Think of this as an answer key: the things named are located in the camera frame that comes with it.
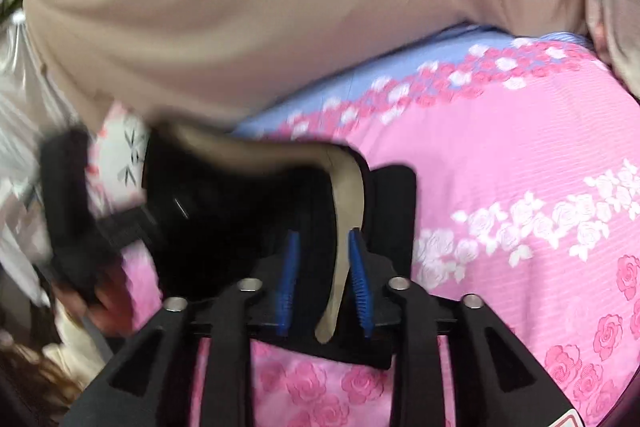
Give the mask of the person's left hand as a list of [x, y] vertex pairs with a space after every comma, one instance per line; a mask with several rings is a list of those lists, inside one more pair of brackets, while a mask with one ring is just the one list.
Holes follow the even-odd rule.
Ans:
[[89, 320], [106, 337], [127, 337], [134, 331], [134, 304], [128, 291], [128, 277], [122, 267], [122, 255], [103, 268], [93, 289], [93, 298], [86, 301], [68, 283], [68, 278], [58, 267], [49, 262], [51, 284], [56, 300], [66, 313], [79, 322]]

